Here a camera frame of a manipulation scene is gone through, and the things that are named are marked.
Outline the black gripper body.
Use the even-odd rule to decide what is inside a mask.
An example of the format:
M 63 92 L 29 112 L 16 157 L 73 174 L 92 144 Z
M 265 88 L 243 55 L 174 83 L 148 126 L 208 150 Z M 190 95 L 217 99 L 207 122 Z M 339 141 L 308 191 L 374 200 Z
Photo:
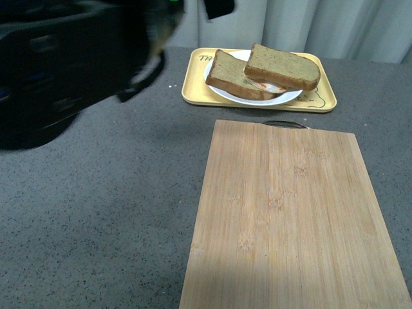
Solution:
M 149 87 L 183 13 L 183 1 L 2 1 L 1 149 L 40 147 L 82 110 Z

